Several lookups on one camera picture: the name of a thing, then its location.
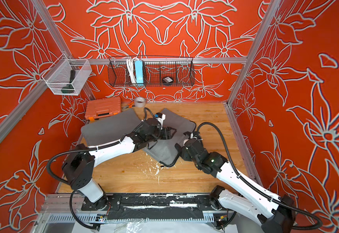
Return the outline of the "grey laptop bag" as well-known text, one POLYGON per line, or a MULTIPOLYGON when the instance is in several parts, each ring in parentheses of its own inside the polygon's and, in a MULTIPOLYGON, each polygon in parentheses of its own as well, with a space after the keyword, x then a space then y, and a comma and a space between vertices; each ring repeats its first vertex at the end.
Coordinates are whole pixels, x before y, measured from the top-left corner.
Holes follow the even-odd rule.
POLYGON ((190 134, 195 131, 196 123, 166 108, 161 113, 166 116, 163 127, 171 127, 176 132, 171 133, 173 135, 171 139, 152 142, 143 151, 163 166, 170 168, 176 164, 184 146, 184 141, 188 140, 190 134))
POLYGON ((81 128, 81 133, 89 146, 96 146, 121 139, 140 123, 141 119, 130 109, 89 123, 81 128))

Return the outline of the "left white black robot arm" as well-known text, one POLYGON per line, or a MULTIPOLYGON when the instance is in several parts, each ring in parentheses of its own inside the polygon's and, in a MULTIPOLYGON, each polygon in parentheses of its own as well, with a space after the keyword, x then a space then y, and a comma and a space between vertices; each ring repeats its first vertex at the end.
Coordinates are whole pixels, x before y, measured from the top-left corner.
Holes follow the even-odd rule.
POLYGON ((176 134, 175 128, 163 126, 165 114, 153 114, 147 107, 144 108, 144 113, 150 114, 151 117, 144 117, 132 132, 118 140, 88 147, 80 144, 74 150, 55 155, 47 163, 47 172, 55 180, 68 184, 74 193, 84 195, 92 204, 92 208, 111 209, 112 204, 107 194, 92 178, 94 168, 115 157, 141 150, 151 142, 157 143, 159 140, 172 139, 176 134), (64 179, 51 169, 52 162, 63 155, 68 157, 62 166, 64 179))

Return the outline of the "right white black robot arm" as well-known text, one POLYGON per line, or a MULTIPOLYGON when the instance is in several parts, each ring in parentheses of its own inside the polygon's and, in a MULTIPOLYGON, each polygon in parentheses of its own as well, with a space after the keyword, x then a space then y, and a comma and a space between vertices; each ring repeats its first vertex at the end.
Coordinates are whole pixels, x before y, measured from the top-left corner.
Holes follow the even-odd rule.
POLYGON ((203 122, 195 131, 185 132, 186 139, 180 156, 192 161, 195 167, 219 179, 241 194, 232 197, 225 188, 217 186, 211 195, 216 207, 231 209, 257 223, 265 233, 289 233, 292 230, 310 231, 322 227, 322 220, 308 211, 297 208, 288 195, 283 197, 263 188, 241 173, 233 163, 221 130, 211 122, 203 122), (226 156, 208 152, 200 136, 200 127, 209 125, 220 135, 226 156))

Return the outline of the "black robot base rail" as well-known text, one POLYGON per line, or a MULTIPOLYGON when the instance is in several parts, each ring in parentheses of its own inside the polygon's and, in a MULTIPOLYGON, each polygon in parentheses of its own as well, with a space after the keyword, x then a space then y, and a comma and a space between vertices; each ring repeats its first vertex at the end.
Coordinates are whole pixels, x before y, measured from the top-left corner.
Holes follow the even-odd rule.
POLYGON ((201 221, 213 222, 232 210, 211 205, 206 193, 111 193, 106 206, 98 210, 87 198, 82 212, 106 215, 106 220, 201 221))

